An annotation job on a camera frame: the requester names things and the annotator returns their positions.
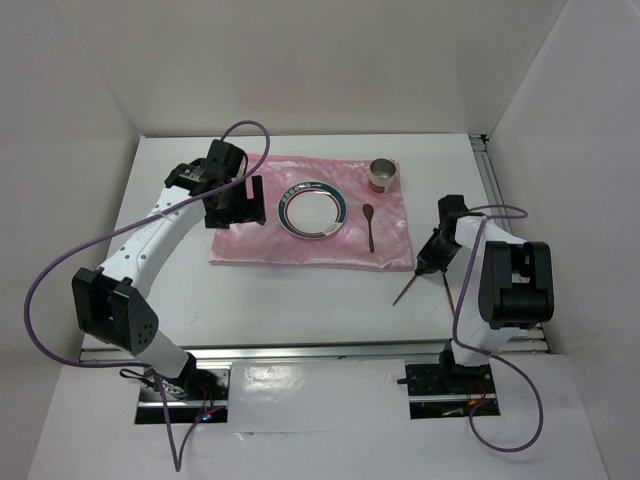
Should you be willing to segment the copper knife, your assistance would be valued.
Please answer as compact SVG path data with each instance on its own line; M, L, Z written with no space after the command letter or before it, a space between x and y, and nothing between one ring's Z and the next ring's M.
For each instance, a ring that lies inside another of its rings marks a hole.
M447 275L446 273L442 273L442 279L443 279L443 284L444 284L444 288L445 288L445 292L446 292L446 296L447 296L447 300L448 300L448 304L451 310L452 315L455 315L455 301L453 298L453 294L450 288L450 284L449 281L447 279Z

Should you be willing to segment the pink rose satin placemat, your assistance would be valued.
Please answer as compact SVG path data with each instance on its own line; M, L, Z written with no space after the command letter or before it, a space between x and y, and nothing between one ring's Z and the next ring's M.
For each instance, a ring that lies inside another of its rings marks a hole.
M406 272L412 249L402 175L377 193L369 161L253 155L263 179L266 222L219 230L212 264Z

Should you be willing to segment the white plate green red rim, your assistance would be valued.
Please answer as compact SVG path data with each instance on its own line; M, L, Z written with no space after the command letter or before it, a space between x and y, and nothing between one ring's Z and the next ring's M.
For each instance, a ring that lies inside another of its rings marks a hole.
M298 183L286 190L277 207L284 230L304 240L336 234L344 225L348 207L344 196L323 182Z

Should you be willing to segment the metal cup brown sleeve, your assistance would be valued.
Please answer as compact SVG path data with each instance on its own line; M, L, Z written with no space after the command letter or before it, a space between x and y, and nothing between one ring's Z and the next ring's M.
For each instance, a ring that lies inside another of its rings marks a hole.
M393 160L378 158L369 165L369 188L379 194L387 193L393 183L397 173L397 165Z

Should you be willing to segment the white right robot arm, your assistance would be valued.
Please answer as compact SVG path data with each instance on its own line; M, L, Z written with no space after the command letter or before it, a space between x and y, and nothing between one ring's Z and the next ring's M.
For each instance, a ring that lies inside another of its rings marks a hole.
M463 248L480 268L478 313L457 320L435 375L446 393L461 394L486 379L490 356L511 338L551 320L551 251L546 243L516 237L480 209L468 208L462 195L446 195L437 207L439 224L417 255L414 274L444 274Z

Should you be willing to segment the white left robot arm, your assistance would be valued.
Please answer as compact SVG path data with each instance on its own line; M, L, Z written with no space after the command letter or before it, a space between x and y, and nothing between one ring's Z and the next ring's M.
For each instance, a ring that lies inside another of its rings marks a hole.
M241 179L247 165L242 149L213 141L205 157L170 172L145 224L134 228L116 253L94 270L79 269L72 279L80 329L154 370L176 399L224 390L215 374L198 368L191 353L160 331L147 297L166 261L198 223L208 229L265 223L263 182L259 176Z

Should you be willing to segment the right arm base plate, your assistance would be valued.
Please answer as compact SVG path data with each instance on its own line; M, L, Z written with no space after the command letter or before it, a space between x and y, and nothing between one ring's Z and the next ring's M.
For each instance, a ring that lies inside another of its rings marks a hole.
M397 381L407 387L412 420L499 416L500 407L488 365L443 372L436 364L407 364Z

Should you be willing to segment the aluminium side rail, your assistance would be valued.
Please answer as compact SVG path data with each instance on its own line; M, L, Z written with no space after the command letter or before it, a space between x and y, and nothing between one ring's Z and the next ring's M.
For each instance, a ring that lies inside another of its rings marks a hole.
M488 152L488 136L485 134L470 134L469 142L486 197L483 201L473 203L472 207L483 206L483 212L490 215L498 215L499 218L496 223L508 233L524 233L524 227L529 227L530 225L530 218L522 218L522 214L516 210L504 209L508 201L504 198L496 169Z

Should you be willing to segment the aluminium front rail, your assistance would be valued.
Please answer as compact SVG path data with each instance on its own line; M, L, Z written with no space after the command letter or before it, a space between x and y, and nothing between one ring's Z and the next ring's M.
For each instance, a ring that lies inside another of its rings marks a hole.
M326 343L305 345L267 346L216 346L187 349L199 360L302 360L302 359L348 359L386 357L438 357L444 349L444 340L394 341L360 343ZM529 336L515 337L507 343L506 354L548 354L550 348L541 330ZM131 361L132 357L114 348L83 348L79 360L83 363L117 363Z

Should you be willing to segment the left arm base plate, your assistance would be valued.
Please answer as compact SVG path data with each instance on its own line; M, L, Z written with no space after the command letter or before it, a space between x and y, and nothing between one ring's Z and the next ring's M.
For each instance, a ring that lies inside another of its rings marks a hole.
M204 424L224 424L228 421L228 394L231 380L229 366L215 365L210 372L217 377L217 387L196 388L196 393L186 393L182 389L163 380L169 418L173 424L192 423L202 416ZM161 394L148 369L142 374L133 374L130 379L140 382L140 389L134 423L136 425L160 425L164 423Z

